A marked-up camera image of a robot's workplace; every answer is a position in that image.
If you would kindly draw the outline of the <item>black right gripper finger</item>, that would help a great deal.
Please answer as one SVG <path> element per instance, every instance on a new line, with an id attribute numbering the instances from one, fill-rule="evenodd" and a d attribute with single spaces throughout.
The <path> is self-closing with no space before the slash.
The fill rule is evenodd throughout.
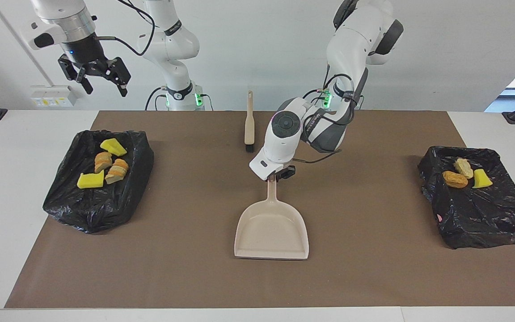
<path id="1" fill-rule="evenodd" d="M 93 92 L 93 87 L 86 78 L 86 70 L 84 67 L 80 68 L 80 70 L 77 72 L 72 61 L 70 61 L 65 54 L 59 57 L 58 63 L 63 70 L 66 79 L 69 81 L 75 81 L 80 84 L 87 94 L 91 94 Z"/>
<path id="2" fill-rule="evenodd" d="M 107 69 L 105 79 L 117 86 L 122 97 L 127 96 L 127 84 L 131 79 L 124 61 L 120 57 L 107 60 Z"/>

